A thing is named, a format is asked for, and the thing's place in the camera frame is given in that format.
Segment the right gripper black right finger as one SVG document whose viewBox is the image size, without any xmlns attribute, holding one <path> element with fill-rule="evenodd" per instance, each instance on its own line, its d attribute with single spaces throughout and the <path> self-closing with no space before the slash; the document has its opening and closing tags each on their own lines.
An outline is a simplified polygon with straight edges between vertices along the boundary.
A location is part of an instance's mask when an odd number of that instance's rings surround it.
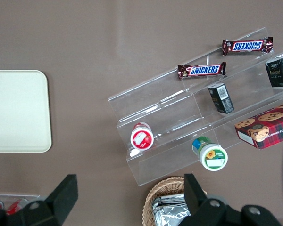
<svg viewBox="0 0 283 226">
<path fill-rule="evenodd" d="M 217 198 L 208 198 L 193 174 L 184 175 L 184 198 L 190 212 L 181 226 L 279 226 L 266 208 L 245 205 L 237 211 Z"/>
</svg>

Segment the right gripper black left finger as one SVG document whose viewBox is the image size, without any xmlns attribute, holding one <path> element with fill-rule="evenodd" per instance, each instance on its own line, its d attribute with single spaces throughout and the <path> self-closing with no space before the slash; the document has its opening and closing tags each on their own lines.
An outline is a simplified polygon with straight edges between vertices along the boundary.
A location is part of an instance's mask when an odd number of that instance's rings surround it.
<svg viewBox="0 0 283 226">
<path fill-rule="evenodd" d="M 77 175 L 68 174 L 44 201 L 34 201 L 11 215 L 0 210 L 0 226 L 61 226 L 77 200 Z"/>
</svg>

